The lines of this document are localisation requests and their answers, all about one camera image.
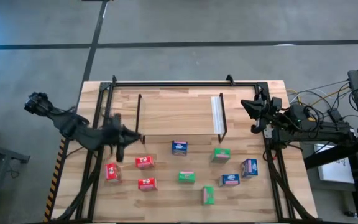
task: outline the gray concrete floor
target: gray concrete floor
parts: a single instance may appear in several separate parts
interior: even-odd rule
[[[0,44],[90,43],[100,6],[0,0]],[[349,39],[358,39],[358,0],[115,0],[108,4],[99,42]],[[60,136],[23,104],[33,91],[44,91],[55,106],[74,105],[88,52],[0,50],[0,145],[32,156],[27,165],[12,163],[21,175],[5,179],[0,223],[42,220]],[[119,80],[222,80],[231,74],[236,80],[284,80],[287,88],[304,90],[345,80],[351,69],[358,69],[358,45],[99,49],[89,79],[115,74]],[[339,110],[356,114],[347,100]],[[349,122],[358,127],[357,118]],[[358,223],[342,215],[352,207],[349,192],[310,181],[321,218]]]

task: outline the small cardboard box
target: small cardboard box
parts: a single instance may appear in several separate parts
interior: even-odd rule
[[[181,184],[194,184],[196,182],[196,173],[193,171],[180,171],[178,182]]]
[[[106,169],[106,180],[108,182],[112,182],[114,184],[121,183],[121,169],[117,164],[107,164],[105,166]]]
[[[238,174],[224,174],[219,178],[220,187],[235,187],[240,184],[240,176]]]
[[[246,159],[241,163],[241,177],[251,178],[258,176],[258,163],[256,159]]]
[[[148,179],[140,179],[138,181],[139,190],[149,191],[157,189],[157,180],[154,177]]]
[[[136,167],[139,169],[147,169],[154,167],[154,160],[152,156],[144,156],[135,158]]]
[[[204,186],[204,188],[203,188],[203,205],[213,205],[214,203],[215,203],[214,187],[213,186]]]
[[[172,154],[175,156],[186,156],[187,155],[187,142],[172,141]]]
[[[230,149],[215,148],[211,155],[211,162],[227,162],[231,157]]]

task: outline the wooden tabletop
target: wooden tabletop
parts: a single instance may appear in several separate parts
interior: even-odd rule
[[[171,95],[142,95],[139,132],[145,136],[214,134],[210,96]]]
[[[81,91],[78,114],[92,122],[98,97],[100,82],[84,82]],[[271,96],[283,100],[288,106],[288,98],[283,81],[268,81]],[[173,156],[167,140],[178,140],[180,136],[164,141],[146,140],[146,144],[134,143],[125,149],[123,162],[118,163],[122,170],[122,184],[113,185],[104,180],[101,171],[94,222],[274,222],[277,221],[272,197],[267,163],[262,159],[264,142],[261,134],[252,134],[251,120],[242,108],[240,100],[251,100],[255,91],[251,87],[125,87],[114,88],[111,113],[122,114],[122,122],[135,130],[138,94],[144,98],[192,98],[224,95],[227,119],[227,135],[221,144],[217,136],[195,136],[188,146],[186,157]],[[71,142],[68,152],[78,149],[77,142]],[[210,163],[210,155],[215,147],[231,149],[231,159],[225,164]],[[115,162],[115,156],[104,150],[103,165]],[[154,169],[139,170],[135,158],[151,155],[155,159]],[[290,188],[307,211],[317,217],[311,194],[302,153],[295,148],[283,150]],[[66,158],[57,194],[53,195],[55,205],[52,218],[61,215],[75,198],[81,186],[86,150],[82,149]],[[251,179],[241,179],[241,184],[233,188],[219,188],[217,179],[222,174],[239,174],[240,163],[246,159],[257,159],[259,175]],[[196,173],[194,185],[178,184],[178,173],[191,170]],[[137,180],[155,177],[158,190],[141,192]],[[201,203],[201,189],[205,185],[214,186],[215,204]],[[89,194],[85,199],[83,215],[88,211]],[[285,217],[288,217],[285,197],[280,191]]]

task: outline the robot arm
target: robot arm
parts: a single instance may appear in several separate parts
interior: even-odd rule
[[[271,125],[272,141],[280,148],[285,148],[293,141],[331,141],[351,146],[356,140],[349,123],[324,122],[319,112],[310,106],[295,104],[282,108],[282,100],[276,97],[270,103],[262,98],[254,101],[241,100],[241,105],[250,118],[257,121],[256,125],[252,125],[251,132],[260,133]],[[316,112],[317,117],[310,113],[311,110]]]
[[[106,125],[101,129],[89,128],[89,121],[72,110],[61,110],[52,105],[45,93],[33,93],[24,105],[24,109],[32,114],[44,116],[53,121],[60,134],[69,140],[77,140],[89,151],[95,151],[99,146],[117,146],[116,159],[121,162],[124,149],[140,139],[141,135],[127,129],[121,124],[121,115],[115,114],[106,118]]]

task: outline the black metal frame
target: black metal frame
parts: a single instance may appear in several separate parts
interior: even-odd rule
[[[117,82],[116,77],[113,76],[113,82],[102,82],[100,84],[98,100],[97,100],[96,108],[95,108],[93,127],[94,128],[98,127],[98,121],[99,121],[99,117],[100,117],[100,112],[101,112],[101,108],[102,108],[102,100],[103,100],[103,95],[104,95],[105,90],[107,90],[107,89],[109,90],[108,100],[106,103],[106,111],[105,111],[105,116],[107,116],[110,113],[112,94],[113,94],[114,88],[137,87],[137,86],[138,87],[161,87],[161,86],[170,86],[170,87],[172,87],[172,86],[188,86],[188,87],[190,87],[190,86],[211,86],[211,87],[213,87],[213,86],[243,86],[243,87],[245,87],[245,86],[247,86],[247,87],[254,88],[256,93],[258,93],[261,89],[265,90],[267,92],[268,98],[270,100],[269,86],[268,86],[267,82],[234,82],[234,80],[232,79],[232,77],[230,75],[227,76],[226,81],[222,81],[222,82]],[[224,106],[223,105],[223,94],[221,93],[219,96],[221,97],[222,106]],[[138,101],[138,109],[137,109],[137,117],[136,117],[137,123],[139,121],[139,110],[140,110],[139,102],[140,101]],[[223,118],[225,120],[225,122],[224,122],[225,133],[221,137],[219,137],[220,140],[223,140],[224,136],[227,133],[226,114],[223,114]],[[265,150],[267,151],[267,157],[268,157],[268,159],[271,158],[271,160],[272,160],[273,157],[272,157],[271,151],[269,150],[270,142],[269,142],[269,139],[267,139],[265,136],[264,136],[264,143],[265,143]],[[97,161],[100,160],[102,158],[102,156],[103,156],[103,148],[98,150],[98,156],[97,156],[96,160]],[[287,173],[285,172],[285,165],[283,163],[282,153],[278,153],[277,158],[278,158],[278,164],[280,166],[281,176],[283,177],[285,182],[288,183],[288,178],[287,178]],[[90,169],[91,169],[91,161],[92,161],[92,153],[89,152],[87,154],[86,161],[85,161],[83,182],[89,176]],[[99,167],[95,166],[94,169],[100,170],[100,168],[101,168],[100,166]],[[272,184],[273,199],[275,202],[277,218],[278,218],[278,221],[281,222],[282,220],[284,220],[284,217],[283,217],[283,211],[282,211],[282,206],[281,206],[281,201],[280,201],[280,194],[278,192],[277,182],[272,178],[272,176],[270,176],[270,179],[271,179],[271,184]],[[90,201],[89,201],[89,210],[88,210],[88,214],[86,217],[87,220],[93,219],[97,191],[98,191],[98,181],[93,183]],[[73,222],[75,222],[76,220],[84,220],[84,218],[82,217],[83,203],[84,203],[84,201],[82,201],[80,206],[78,207],[78,209],[76,211],[75,219],[72,220]],[[291,211],[291,210],[293,211],[293,206],[291,205],[291,203],[288,200],[287,200],[287,206],[288,206],[289,211]],[[289,214],[290,214],[290,219],[295,218],[294,216],[291,215],[291,212]]]
[[[142,99],[142,94],[138,95],[137,98],[137,109],[136,109],[136,128],[135,128],[135,132],[139,133],[139,118],[140,118],[140,101]],[[223,117],[223,127],[224,127],[224,133],[223,134],[218,134],[218,141],[219,143],[222,143],[226,133],[227,133],[227,121],[226,121],[226,112],[224,111],[224,100],[223,100],[223,93],[219,94],[219,99],[221,100],[221,104],[222,104],[222,117]],[[142,138],[140,139],[142,144],[145,144],[146,142],[146,136],[142,135]]]

